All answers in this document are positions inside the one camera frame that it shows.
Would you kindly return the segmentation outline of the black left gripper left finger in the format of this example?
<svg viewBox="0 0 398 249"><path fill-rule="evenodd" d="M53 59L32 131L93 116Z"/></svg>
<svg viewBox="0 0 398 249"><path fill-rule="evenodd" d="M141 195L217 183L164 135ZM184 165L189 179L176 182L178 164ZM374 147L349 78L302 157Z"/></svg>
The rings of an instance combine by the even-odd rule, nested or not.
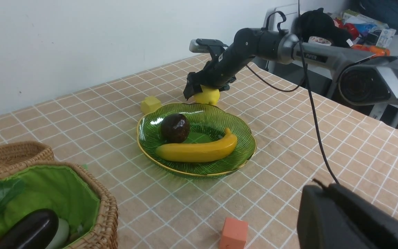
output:
<svg viewBox="0 0 398 249"><path fill-rule="evenodd" d="M316 185L303 188L297 236L302 249L362 248L362 242L340 209Z"/></svg>

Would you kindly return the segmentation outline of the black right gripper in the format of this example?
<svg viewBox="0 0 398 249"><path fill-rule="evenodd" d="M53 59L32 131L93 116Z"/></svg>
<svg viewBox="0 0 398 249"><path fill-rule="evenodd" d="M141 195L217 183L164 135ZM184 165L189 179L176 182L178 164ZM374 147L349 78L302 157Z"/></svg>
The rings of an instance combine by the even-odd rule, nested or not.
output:
<svg viewBox="0 0 398 249"><path fill-rule="evenodd" d="M230 84L236 80L236 74L254 58L247 52L240 52L231 44L223 53L209 61L202 70L189 73L189 80L183 90L186 100L202 93L201 85L228 91Z"/></svg>

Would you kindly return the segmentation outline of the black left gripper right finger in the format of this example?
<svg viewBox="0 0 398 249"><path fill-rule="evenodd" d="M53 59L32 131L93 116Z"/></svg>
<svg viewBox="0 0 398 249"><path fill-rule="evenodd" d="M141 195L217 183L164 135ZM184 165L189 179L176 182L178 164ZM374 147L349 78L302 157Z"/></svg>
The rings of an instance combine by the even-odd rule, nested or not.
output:
<svg viewBox="0 0 398 249"><path fill-rule="evenodd" d="M398 249L398 220L340 184L327 187L327 195L377 249Z"/></svg>

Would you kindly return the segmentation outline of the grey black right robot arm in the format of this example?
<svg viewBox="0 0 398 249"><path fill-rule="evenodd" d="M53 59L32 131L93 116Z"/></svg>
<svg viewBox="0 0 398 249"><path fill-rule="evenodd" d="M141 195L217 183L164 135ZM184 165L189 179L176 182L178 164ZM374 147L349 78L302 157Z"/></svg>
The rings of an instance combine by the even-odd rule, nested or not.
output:
<svg viewBox="0 0 398 249"><path fill-rule="evenodd" d="M189 73L184 97L200 93L201 86L223 88L254 57L281 64L300 61L328 69L349 104L398 105L398 56L373 57L361 50L301 43L294 34L259 28L240 29L221 55L214 56L202 70Z"/></svg>

